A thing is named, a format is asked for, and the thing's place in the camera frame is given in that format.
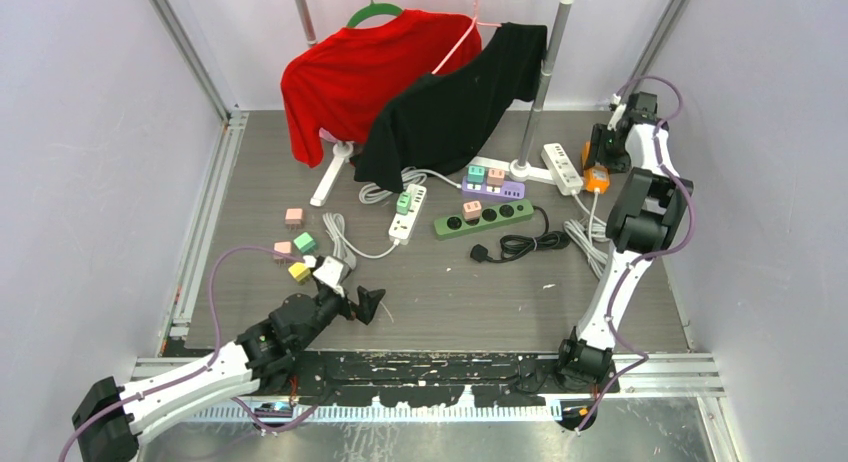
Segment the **pink plug adapter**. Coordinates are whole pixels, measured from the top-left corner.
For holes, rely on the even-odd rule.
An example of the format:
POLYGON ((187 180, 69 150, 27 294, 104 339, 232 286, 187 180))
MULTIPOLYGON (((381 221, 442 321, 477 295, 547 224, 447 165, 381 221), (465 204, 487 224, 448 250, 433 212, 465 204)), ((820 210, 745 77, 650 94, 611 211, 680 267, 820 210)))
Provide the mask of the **pink plug adapter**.
POLYGON ((293 245, 291 241, 278 241, 273 244, 272 249, 275 254, 272 259, 278 265, 287 265, 291 263, 290 256, 293 255, 293 245))
POLYGON ((288 208, 284 215, 285 227, 290 230, 300 230, 305 225, 304 209, 300 207, 288 208))

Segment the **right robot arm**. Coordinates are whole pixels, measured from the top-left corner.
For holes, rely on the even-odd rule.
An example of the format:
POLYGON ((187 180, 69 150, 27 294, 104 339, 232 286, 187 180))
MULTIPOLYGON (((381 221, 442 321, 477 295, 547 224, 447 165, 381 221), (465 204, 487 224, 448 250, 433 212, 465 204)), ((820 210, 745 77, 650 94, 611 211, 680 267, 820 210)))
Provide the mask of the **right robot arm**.
POLYGON ((598 287, 554 368, 558 385, 571 393, 613 377, 624 312, 653 260, 669 253, 694 189, 668 159, 668 124, 658 116, 656 95, 615 97, 611 109, 611 120, 594 126, 581 161, 585 175, 605 169, 626 179, 607 218, 610 248, 598 287))

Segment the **white power strip with USB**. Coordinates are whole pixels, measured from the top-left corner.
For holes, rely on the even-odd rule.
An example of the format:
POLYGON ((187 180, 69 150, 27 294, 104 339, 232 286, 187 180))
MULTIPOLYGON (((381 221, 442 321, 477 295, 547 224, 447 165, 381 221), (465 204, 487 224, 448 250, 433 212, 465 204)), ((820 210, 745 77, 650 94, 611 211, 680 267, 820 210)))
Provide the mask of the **white power strip with USB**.
POLYGON ((541 157, 554 184, 563 196, 576 196, 583 190, 584 180, 561 144, 543 145, 541 157))

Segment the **orange power strip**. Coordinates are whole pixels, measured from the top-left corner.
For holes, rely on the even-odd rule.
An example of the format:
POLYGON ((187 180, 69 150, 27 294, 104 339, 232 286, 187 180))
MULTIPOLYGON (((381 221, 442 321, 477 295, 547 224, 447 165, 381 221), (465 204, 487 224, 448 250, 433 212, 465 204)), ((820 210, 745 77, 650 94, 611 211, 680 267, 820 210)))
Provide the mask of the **orange power strip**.
POLYGON ((591 143, 586 141, 581 152, 585 190, 593 194, 604 194, 610 186, 609 172, 601 165, 588 166, 591 143))

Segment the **yellow plug adapter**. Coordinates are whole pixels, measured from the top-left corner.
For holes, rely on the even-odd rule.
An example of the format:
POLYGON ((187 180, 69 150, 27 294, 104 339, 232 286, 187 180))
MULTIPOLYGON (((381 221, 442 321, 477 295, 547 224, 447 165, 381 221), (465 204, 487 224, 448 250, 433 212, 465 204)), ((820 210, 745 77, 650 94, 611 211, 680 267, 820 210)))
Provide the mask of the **yellow plug adapter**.
POLYGON ((287 271, 298 285, 305 284, 311 278, 312 274, 311 268, 303 262, 291 263, 287 271))

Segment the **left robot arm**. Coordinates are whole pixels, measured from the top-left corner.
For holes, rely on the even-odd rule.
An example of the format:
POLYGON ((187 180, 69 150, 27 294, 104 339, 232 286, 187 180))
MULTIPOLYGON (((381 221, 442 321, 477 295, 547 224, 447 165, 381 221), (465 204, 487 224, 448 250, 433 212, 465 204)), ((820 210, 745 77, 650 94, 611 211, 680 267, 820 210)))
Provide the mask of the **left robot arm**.
POLYGON ((60 456, 78 447, 85 461, 130 461, 140 447, 182 418, 225 399, 290 385, 297 359, 338 317, 369 324, 383 289, 358 287, 350 300, 323 283, 314 295, 286 297, 268 317, 203 358, 120 385, 94 383, 72 415, 74 433, 60 456))

